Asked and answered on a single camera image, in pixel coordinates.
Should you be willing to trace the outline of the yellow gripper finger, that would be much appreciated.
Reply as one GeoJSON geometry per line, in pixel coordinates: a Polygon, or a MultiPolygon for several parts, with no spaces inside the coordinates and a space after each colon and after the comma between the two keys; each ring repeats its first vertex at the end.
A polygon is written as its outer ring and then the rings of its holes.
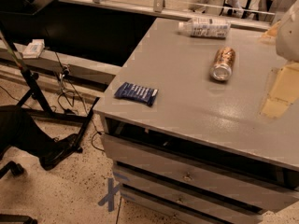
{"type": "Polygon", "coordinates": [[[280,25],[280,21],[277,21],[266,32],[262,34],[262,37],[276,37],[278,34],[279,25],[280,25]]]}
{"type": "Polygon", "coordinates": [[[280,118],[298,98],[299,63],[287,62],[278,70],[261,113],[270,119],[280,118]]]}

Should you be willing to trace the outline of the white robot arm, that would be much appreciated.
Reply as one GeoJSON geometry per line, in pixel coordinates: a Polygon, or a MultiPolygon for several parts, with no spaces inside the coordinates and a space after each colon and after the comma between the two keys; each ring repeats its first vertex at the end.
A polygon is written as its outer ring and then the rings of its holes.
{"type": "Polygon", "coordinates": [[[278,70],[261,110],[268,118],[277,119],[299,98],[299,0],[262,34],[261,40],[275,44],[277,55],[287,61],[278,70]]]}

